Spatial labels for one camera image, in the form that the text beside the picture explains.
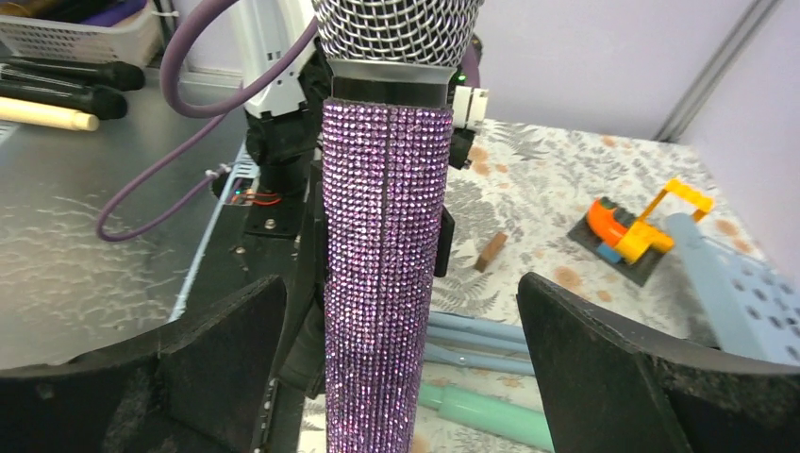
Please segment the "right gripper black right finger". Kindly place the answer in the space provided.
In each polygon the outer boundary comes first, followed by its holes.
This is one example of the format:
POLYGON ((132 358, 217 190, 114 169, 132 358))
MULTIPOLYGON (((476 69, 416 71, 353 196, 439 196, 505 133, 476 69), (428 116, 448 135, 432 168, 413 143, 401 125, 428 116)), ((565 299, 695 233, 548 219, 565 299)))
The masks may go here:
POLYGON ((678 339, 535 273, 517 304, 558 452, 795 452, 799 370, 678 339))

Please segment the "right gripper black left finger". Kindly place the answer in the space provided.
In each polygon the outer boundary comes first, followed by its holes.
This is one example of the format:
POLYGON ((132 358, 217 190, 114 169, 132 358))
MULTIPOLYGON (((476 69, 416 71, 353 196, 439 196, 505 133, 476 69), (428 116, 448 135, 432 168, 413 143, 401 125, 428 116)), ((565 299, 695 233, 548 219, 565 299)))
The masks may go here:
POLYGON ((277 277, 61 365, 1 374, 5 452, 249 452, 286 305, 277 277))

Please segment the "green toy microphone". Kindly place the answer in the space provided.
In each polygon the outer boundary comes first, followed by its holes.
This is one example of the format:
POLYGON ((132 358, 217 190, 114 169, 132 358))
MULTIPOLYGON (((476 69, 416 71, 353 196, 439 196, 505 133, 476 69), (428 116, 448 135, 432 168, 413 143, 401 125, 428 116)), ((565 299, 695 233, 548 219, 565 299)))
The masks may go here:
POLYGON ((546 417, 540 411, 454 385, 426 383, 420 386, 418 404, 444 420, 518 444, 555 451, 546 417))

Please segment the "light blue music stand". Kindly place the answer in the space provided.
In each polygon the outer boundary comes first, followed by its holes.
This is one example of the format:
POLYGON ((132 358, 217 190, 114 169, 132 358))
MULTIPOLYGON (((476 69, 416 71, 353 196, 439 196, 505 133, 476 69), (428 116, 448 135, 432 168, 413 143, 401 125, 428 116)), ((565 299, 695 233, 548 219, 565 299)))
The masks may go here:
MULTIPOLYGON (((667 231, 718 346, 726 353, 799 363, 799 291, 769 265, 711 239, 688 214, 667 231)), ((434 311, 426 361, 522 376, 535 374, 520 327, 434 311)))

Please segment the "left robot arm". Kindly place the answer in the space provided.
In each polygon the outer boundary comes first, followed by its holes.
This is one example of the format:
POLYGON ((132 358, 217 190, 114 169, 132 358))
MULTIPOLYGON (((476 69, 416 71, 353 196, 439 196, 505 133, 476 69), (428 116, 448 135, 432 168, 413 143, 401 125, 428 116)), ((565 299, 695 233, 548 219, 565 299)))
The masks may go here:
POLYGON ((313 152, 327 82, 316 53, 310 1, 239 1, 230 9, 242 57, 242 85, 259 87, 245 103, 248 155, 264 179, 293 183, 313 152))

